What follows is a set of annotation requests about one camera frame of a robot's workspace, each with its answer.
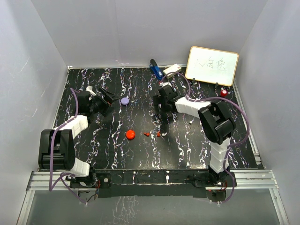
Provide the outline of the purple earbud charging case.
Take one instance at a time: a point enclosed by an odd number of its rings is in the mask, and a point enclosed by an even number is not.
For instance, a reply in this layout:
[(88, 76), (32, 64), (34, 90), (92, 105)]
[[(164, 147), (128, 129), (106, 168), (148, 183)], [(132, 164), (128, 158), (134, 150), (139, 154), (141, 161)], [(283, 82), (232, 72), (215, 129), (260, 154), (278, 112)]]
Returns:
[(129, 99), (127, 97), (123, 97), (120, 100), (120, 102), (121, 102), (122, 105), (128, 105), (129, 104)]

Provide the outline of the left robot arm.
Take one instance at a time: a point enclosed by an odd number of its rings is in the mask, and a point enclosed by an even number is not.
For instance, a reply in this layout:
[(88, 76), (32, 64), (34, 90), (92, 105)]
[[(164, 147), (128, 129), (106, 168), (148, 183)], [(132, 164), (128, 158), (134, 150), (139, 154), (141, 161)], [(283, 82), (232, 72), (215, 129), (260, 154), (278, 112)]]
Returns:
[(91, 88), (83, 91), (71, 90), (75, 99), (75, 113), (67, 121), (52, 129), (41, 132), (38, 164), (42, 171), (49, 171), (49, 191), (58, 181), (68, 180), (87, 187), (96, 184), (97, 176), (91, 165), (75, 156), (74, 139), (86, 130), (94, 119), (101, 114), (106, 117), (113, 111), (112, 103), (119, 96), (98, 89), (97, 95)]

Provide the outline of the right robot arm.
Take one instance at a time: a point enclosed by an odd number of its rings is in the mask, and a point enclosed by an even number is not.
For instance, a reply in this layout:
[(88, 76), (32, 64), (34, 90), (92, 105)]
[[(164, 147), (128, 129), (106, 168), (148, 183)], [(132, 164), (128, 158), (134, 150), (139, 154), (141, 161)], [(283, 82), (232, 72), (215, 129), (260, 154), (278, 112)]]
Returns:
[(228, 146), (236, 125), (222, 100), (195, 101), (180, 96), (168, 82), (161, 82), (153, 97), (156, 113), (183, 113), (200, 119), (210, 142), (210, 162), (205, 182), (220, 186), (228, 175)]

